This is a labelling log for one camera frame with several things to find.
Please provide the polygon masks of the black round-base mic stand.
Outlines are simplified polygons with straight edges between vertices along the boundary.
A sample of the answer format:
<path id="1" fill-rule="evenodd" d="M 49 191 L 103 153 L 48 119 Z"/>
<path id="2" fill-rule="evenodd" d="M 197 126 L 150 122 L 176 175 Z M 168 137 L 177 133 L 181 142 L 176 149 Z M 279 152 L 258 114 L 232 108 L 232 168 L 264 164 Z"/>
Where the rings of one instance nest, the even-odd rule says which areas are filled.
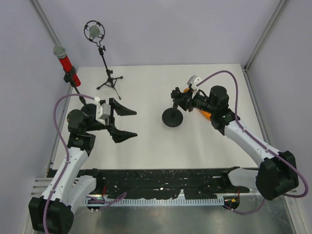
<path id="1" fill-rule="evenodd" d="M 183 114 L 173 106 L 167 108 L 162 114 L 163 123 L 171 128 L 178 127 L 183 122 Z"/>

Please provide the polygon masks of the orange microphone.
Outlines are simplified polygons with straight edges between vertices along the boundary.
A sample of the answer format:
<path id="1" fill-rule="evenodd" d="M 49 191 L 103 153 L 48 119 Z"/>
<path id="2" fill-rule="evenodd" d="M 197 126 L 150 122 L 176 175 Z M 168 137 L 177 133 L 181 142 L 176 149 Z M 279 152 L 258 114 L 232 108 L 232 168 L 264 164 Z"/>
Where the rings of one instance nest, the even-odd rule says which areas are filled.
<path id="1" fill-rule="evenodd" d="M 184 93 L 186 93 L 186 92 L 188 92 L 189 91 L 189 88 L 186 88 L 186 89 L 184 89 Z M 203 111 L 203 110 L 199 110 L 198 109 L 198 111 L 208 120 L 208 121 L 210 121 L 211 120 L 211 114 L 210 113 L 208 113 L 208 112 L 205 112 L 205 111 Z"/>

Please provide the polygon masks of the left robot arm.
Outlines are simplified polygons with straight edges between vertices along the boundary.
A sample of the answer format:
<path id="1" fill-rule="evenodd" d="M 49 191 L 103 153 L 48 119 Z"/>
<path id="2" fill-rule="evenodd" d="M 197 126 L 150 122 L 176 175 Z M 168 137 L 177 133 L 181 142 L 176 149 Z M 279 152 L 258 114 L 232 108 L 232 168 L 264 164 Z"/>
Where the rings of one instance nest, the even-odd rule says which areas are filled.
<path id="1" fill-rule="evenodd" d="M 103 179 L 96 170 L 78 176 L 94 147 L 96 136 L 92 131 L 107 130 L 115 143 L 136 137 L 136 133 L 115 127 L 114 114 L 133 116 L 137 112 L 118 103 L 95 97 L 94 103 L 73 109 L 67 115 L 69 138 L 63 142 L 66 155 L 52 181 L 40 197 L 31 198 L 28 208 L 32 227 L 46 234 L 69 233 L 74 216 L 90 193 L 99 194 L 104 189 Z"/>

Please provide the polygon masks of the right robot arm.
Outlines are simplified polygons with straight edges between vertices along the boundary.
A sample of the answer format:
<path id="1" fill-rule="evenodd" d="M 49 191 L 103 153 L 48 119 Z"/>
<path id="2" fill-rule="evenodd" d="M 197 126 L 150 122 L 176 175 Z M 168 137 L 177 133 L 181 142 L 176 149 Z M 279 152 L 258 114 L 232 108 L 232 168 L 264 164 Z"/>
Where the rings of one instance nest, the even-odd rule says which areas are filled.
<path id="1" fill-rule="evenodd" d="M 226 88 L 214 86 L 208 96 L 201 90 L 195 93 L 192 89 L 182 92 L 175 88 L 171 98 L 175 110 L 180 107 L 189 112 L 199 109 L 209 113 L 212 126 L 235 142 L 258 166 L 257 170 L 231 168 L 220 181 L 224 191 L 232 192 L 242 186 L 258 190 L 265 199 L 273 200 L 298 187 L 294 155 L 289 151 L 281 152 L 257 137 L 251 137 L 251 132 L 229 108 Z"/>

